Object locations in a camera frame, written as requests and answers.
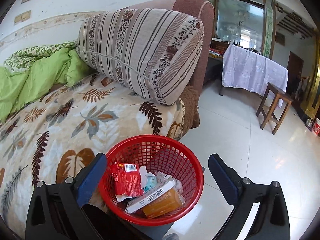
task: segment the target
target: basket rim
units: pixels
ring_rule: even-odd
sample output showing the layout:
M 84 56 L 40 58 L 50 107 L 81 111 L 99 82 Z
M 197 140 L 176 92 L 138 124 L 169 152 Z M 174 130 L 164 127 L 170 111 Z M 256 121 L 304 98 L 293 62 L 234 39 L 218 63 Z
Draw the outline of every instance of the basket rim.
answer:
M 178 219 L 184 217 L 186 214 L 188 214 L 193 207 L 197 204 L 197 202 L 199 201 L 202 191 L 203 191 L 203 187 L 204 187 L 204 175 L 203 175 L 203 171 L 202 171 L 202 167 L 201 164 L 198 160 L 198 158 L 194 155 L 194 153 L 188 148 L 186 147 L 184 144 L 180 143 L 179 141 L 176 141 L 172 138 L 166 137 L 166 136 L 162 136 L 162 135 L 151 135 L 151 134 L 145 134 L 145 135 L 137 135 L 134 137 L 130 137 L 127 138 L 119 143 L 117 143 L 115 146 L 113 146 L 107 153 L 106 153 L 106 158 L 107 158 L 107 162 L 108 162 L 108 158 L 114 154 L 114 152 L 122 147 L 124 144 L 127 144 L 128 142 L 134 143 L 137 140 L 140 139 L 145 139 L 145 140 L 157 140 L 157 138 L 160 138 L 161 140 L 166 140 L 168 143 L 173 144 L 173 146 L 175 146 L 176 148 L 178 148 L 179 150 L 183 151 L 184 155 L 187 155 L 188 159 L 191 161 L 192 165 L 194 166 L 195 169 L 195 173 L 196 173 L 196 178 L 197 180 L 199 180 L 199 182 L 197 182 L 196 184 L 196 193 L 195 195 L 191 198 L 187 208 L 178 213 L 178 214 L 174 214 L 170 217 L 164 217 L 164 218 L 158 218 L 157 220 L 153 220 L 153 219 L 147 219 L 147 218 L 135 218 L 132 217 L 130 215 L 128 215 L 124 210 L 118 208 L 117 206 L 114 205 L 114 203 L 111 201 L 111 199 L 109 198 L 103 198 L 103 196 L 101 195 L 103 201 L 105 202 L 105 204 L 108 206 L 108 208 L 114 213 L 116 214 L 118 217 L 127 220 L 130 223 L 136 224 L 136 225 L 141 225 L 141 226 L 162 226 L 162 225 L 166 225 L 172 222 L 177 221 Z M 99 191 L 101 192 L 101 188 L 103 188 L 103 183 L 102 180 L 99 182 Z

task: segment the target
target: tiled floor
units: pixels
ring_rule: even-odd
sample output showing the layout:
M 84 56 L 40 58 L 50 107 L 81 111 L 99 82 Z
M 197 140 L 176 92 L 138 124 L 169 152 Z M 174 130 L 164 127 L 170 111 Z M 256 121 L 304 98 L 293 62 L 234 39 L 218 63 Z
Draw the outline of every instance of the tiled floor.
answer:
M 191 129 L 181 142 L 208 167 L 208 158 L 218 153 L 241 177 L 254 183 L 280 182 L 286 200 L 291 239 L 298 240 L 320 206 L 320 138 L 306 130 L 291 108 L 275 135 L 274 123 L 260 129 L 263 116 L 256 117 L 261 99 L 246 90 L 227 88 L 219 96 L 219 83 L 204 88 L 199 100 L 200 127 Z M 233 207 L 228 205 L 208 169 L 204 190 L 193 210 L 176 221 L 168 234 L 180 240 L 212 239 Z M 252 212 L 238 240 L 244 239 L 258 210 Z

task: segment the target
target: striped cushion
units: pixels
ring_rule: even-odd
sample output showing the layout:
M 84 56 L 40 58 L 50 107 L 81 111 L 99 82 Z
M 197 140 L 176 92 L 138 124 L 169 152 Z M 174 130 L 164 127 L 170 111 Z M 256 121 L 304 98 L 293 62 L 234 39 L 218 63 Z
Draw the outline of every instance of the striped cushion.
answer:
M 165 9 L 124 9 L 86 19 L 77 52 L 95 70 L 151 101 L 171 105 L 198 62 L 204 27 Z

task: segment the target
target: wooden stool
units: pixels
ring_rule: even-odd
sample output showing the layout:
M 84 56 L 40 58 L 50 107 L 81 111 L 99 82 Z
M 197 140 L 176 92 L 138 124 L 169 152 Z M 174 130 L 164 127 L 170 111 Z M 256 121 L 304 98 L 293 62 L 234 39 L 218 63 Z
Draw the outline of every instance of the wooden stool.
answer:
M 269 111 L 266 114 L 263 110 L 263 105 L 267 99 L 267 96 L 268 96 L 270 90 L 275 94 L 275 98 L 273 99 L 272 104 L 269 108 Z M 279 99 L 282 99 L 284 102 L 287 103 L 287 105 L 285 106 L 284 111 L 283 111 L 280 119 L 278 120 L 273 112 L 276 109 L 276 106 L 278 104 Z M 280 88 L 274 86 L 273 84 L 271 84 L 270 82 L 268 82 L 266 92 L 264 93 L 261 104 L 260 104 L 260 106 L 257 110 L 257 113 L 256 113 L 256 116 L 259 116 L 260 112 L 262 112 L 262 114 L 264 116 L 264 120 L 260 126 L 260 129 L 263 129 L 266 126 L 268 121 L 272 121 L 277 124 L 276 127 L 272 131 L 272 134 L 275 134 L 276 131 L 279 129 L 285 115 L 287 114 L 287 112 L 289 110 L 289 106 L 291 105 L 292 101 L 293 101 L 293 98 L 290 98 L 288 95 L 286 95 L 286 93 L 282 89 L 280 89 Z

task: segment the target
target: door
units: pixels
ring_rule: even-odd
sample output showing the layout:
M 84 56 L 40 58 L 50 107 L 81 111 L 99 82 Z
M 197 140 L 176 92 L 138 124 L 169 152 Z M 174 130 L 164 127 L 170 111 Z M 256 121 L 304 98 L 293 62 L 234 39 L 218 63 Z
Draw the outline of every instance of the door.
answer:
M 290 85 L 295 82 L 299 72 L 301 73 L 303 67 L 303 59 L 295 55 L 292 51 L 290 51 L 289 61 L 288 61 L 288 85 L 287 89 Z

